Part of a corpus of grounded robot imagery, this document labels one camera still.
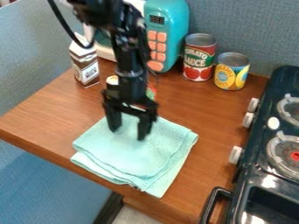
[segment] burner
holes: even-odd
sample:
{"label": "burner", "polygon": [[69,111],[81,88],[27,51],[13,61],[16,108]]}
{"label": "burner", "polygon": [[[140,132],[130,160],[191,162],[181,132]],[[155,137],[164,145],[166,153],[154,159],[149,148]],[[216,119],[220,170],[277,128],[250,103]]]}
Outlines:
{"label": "burner", "polygon": [[285,136],[282,131],[267,145],[267,154],[272,166],[283,174],[299,179],[299,137]]}
{"label": "burner", "polygon": [[286,94],[285,98],[278,102],[277,110],[284,120],[299,127],[299,98]]}

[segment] teal towel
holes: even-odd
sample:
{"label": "teal towel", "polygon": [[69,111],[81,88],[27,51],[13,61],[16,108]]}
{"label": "teal towel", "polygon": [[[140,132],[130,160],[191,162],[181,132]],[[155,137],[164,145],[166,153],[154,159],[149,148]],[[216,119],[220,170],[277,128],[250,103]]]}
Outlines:
{"label": "teal towel", "polygon": [[188,157],[198,135],[161,117],[145,140],[137,141],[138,118],[122,114],[112,133],[106,117],[73,142],[71,161],[118,185],[131,185],[161,198]]}

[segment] wooden table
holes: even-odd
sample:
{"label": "wooden table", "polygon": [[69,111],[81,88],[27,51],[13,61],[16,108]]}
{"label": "wooden table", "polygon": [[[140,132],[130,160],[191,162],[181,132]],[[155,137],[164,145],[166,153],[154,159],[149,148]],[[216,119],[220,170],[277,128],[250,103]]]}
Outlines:
{"label": "wooden table", "polygon": [[70,162],[72,141],[98,122],[104,111],[100,90],[115,64],[101,60],[101,84],[83,89],[68,70],[0,118],[0,138],[123,195],[124,201],[164,223],[196,223],[214,186],[232,189],[235,168],[228,164],[234,145],[247,130],[241,122],[266,78],[250,75],[240,91],[224,91],[213,81],[185,80],[181,68],[160,76],[159,115],[199,134],[184,167],[168,192],[156,199],[126,185],[115,185]]}

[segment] toy kitchen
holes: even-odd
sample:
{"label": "toy kitchen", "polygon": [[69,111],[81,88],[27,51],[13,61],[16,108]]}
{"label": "toy kitchen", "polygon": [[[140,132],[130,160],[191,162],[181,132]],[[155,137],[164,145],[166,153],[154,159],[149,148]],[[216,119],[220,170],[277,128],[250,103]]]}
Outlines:
{"label": "toy kitchen", "polygon": [[220,197],[229,201],[223,223],[299,223],[299,67],[276,69],[247,111],[247,144],[229,157],[237,165],[233,192],[215,187],[200,223],[208,223]]}

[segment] teal toy microwave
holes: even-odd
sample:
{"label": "teal toy microwave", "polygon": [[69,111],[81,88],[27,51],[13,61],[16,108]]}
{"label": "teal toy microwave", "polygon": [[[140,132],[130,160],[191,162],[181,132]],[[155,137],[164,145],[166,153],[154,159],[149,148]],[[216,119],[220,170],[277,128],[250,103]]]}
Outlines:
{"label": "teal toy microwave", "polygon": [[[171,69],[184,48],[189,29],[189,7],[185,0],[124,0],[133,4],[147,24],[151,60],[148,66],[164,73]],[[99,57],[115,61],[108,37],[96,37]]]}

